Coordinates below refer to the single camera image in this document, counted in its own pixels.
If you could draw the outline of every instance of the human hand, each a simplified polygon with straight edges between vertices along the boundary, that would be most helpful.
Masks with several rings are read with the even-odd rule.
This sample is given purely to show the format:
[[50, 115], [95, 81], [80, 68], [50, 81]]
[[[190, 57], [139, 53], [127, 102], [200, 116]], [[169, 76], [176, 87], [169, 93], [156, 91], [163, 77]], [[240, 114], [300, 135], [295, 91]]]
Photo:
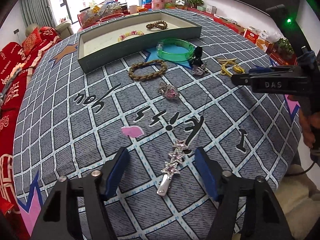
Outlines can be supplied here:
[[[288, 96], [291, 101], [297, 101], [294, 96]], [[311, 127], [320, 129], [320, 112], [306, 117], [301, 108], [299, 110], [299, 123], [302, 128], [303, 142], [310, 149], [312, 149], [314, 142], [316, 141], [315, 135], [311, 131]]]

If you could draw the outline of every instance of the brown beaded bracelet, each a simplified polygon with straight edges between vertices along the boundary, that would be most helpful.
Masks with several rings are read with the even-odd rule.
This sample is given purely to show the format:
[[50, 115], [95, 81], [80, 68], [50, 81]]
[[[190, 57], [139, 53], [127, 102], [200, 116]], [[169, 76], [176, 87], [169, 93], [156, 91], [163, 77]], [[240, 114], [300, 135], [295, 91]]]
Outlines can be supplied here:
[[[152, 64], [158, 64], [161, 65], [161, 69], [159, 71], [156, 71], [154, 73], [148, 73], [145, 74], [143, 76], [136, 76], [133, 72], [137, 69], [137, 68], [142, 68], [145, 66], [149, 66]], [[161, 59], [155, 59], [155, 60], [151, 60], [148, 62], [139, 62], [137, 64], [133, 64], [130, 69], [129, 69], [129, 77], [131, 77], [133, 80], [135, 81], [145, 81], [151, 78], [156, 78], [160, 75], [162, 75], [165, 71], [167, 70], [167, 64], [161, 60]]]
[[152, 29], [152, 28], [159, 28], [161, 30], [164, 30], [168, 27], [168, 24], [165, 21], [157, 21], [155, 23], [150, 23], [147, 24], [146, 28], [147, 29]]

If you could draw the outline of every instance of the gray plaid tablecloth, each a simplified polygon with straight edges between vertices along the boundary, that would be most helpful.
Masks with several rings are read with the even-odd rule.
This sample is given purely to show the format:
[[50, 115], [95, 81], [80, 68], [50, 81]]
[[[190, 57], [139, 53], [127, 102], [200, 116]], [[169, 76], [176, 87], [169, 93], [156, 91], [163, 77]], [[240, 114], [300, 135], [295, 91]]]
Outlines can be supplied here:
[[[168, 63], [163, 77], [134, 82], [128, 69], [133, 63], [147, 60], [148, 51], [121, 58], [89, 74], [83, 73], [76, 51], [58, 62], [51, 60], [67, 45], [76, 44], [80, 33], [44, 55], [26, 91], [15, 134], [14, 181], [22, 203], [37, 173], [45, 201], [59, 176], [85, 176], [112, 159], [120, 146], [126, 146], [130, 163], [116, 196], [105, 203], [118, 239], [204, 239], [216, 203], [206, 194], [193, 152], [179, 166], [181, 174], [174, 177], [168, 195], [156, 194], [163, 176], [160, 170], [169, 160], [167, 153], [172, 151], [172, 144], [176, 138], [190, 136], [185, 128], [194, 122], [185, 121], [195, 118], [199, 122], [201, 116], [204, 122], [191, 138], [191, 149], [202, 146], [224, 169], [251, 179], [262, 175], [273, 189], [277, 188], [297, 151], [297, 115], [289, 115], [282, 95], [253, 94], [248, 87], [235, 87], [229, 77], [220, 74], [220, 65], [214, 59], [238, 58], [248, 71], [254, 65], [270, 66], [268, 56], [210, 19], [183, 10], [166, 11], [203, 26], [201, 38], [190, 42], [203, 47], [203, 60], [209, 69], [205, 76], [194, 77], [189, 69]], [[137, 73], [155, 69], [148, 66]], [[159, 95], [161, 81], [178, 87], [180, 98], [168, 101]], [[95, 95], [97, 100], [119, 83], [121, 86], [102, 100], [101, 110], [92, 108], [93, 100], [84, 104], [85, 98]], [[148, 109], [143, 117], [135, 121], [137, 112], [145, 107]], [[155, 120], [153, 117], [162, 111], [165, 113]], [[179, 116], [169, 127], [176, 112]], [[141, 127], [144, 135], [125, 136], [121, 127], [131, 125]], [[241, 138], [239, 129], [247, 132], [246, 153], [236, 150]], [[240, 199], [236, 232], [243, 223], [244, 204]], [[83, 235], [91, 239], [81, 198], [79, 213]]]

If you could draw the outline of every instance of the small green box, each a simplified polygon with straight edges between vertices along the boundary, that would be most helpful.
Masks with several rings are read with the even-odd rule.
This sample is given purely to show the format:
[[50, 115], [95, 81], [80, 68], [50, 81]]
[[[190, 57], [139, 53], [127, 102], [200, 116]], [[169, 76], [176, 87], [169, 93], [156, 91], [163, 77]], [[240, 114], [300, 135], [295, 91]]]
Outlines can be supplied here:
[[197, 9], [199, 11], [202, 11], [202, 12], [205, 12], [206, 8], [205, 7], [202, 7], [202, 6], [197, 6]]

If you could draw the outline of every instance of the green transparent bangle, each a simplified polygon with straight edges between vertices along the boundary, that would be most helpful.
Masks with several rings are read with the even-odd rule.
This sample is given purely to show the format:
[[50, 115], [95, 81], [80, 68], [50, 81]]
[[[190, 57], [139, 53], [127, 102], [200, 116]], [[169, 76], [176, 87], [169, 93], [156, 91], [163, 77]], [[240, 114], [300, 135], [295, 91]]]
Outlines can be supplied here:
[[[177, 45], [189, 51], [182, 54], [168, 53], [163, 51], [164, 45]], [[194, 50], [195, 50], [195, 47], [190, 42], [178, 40], [178, 39], [165, 39], [158, 42], [157, 56], [164, 60], [169, 60], [173, 62], [183, 62], [183, 61], [187, 61], [192, 57]]]

